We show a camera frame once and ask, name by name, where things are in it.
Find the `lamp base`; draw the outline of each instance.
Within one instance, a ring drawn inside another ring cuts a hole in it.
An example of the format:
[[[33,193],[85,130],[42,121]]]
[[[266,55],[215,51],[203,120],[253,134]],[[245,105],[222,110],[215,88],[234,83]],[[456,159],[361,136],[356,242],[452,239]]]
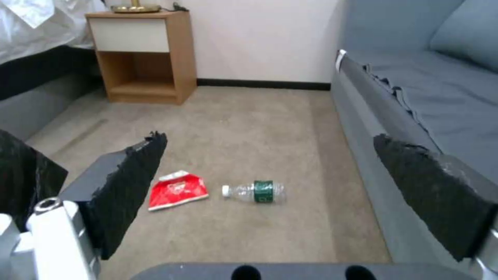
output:
[[[159,12],[161,6],[159,5],[145,5],[145,6],[111,6],[111,10],[117,13],[145,13],[145,12]]]

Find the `white drawer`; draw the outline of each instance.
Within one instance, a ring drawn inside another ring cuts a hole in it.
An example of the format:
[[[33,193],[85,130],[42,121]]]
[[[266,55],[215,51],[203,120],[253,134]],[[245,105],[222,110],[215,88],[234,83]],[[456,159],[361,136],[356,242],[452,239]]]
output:
[[[152,18],[90,18],[99,51],[169,52],[166,21]]]

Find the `brass lamp base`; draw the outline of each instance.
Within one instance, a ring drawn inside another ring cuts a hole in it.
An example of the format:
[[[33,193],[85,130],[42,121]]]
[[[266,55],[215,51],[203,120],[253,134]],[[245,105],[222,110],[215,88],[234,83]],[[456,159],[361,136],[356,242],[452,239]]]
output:
[[[161,6],[141,5],[140,0],[131,0],[131,6],[111,6],[111,10],[120,13],[158,12],[161,10]]]

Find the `green bottle label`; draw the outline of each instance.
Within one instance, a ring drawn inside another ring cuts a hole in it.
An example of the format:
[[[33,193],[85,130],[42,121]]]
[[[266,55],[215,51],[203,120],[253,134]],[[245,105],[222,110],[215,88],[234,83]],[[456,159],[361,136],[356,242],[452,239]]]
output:
[[[257,203],[273,202],[273,181],[254,181],[254,201]]]

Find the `crumpled chip bag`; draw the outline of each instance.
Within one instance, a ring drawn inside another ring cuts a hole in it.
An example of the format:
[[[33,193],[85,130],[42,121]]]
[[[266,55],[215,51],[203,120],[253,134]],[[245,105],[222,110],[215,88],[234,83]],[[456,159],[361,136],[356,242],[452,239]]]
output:
[[[159,178],[150,194],[149,211],[170,208],[208,196],[201,177],[181,170]]]

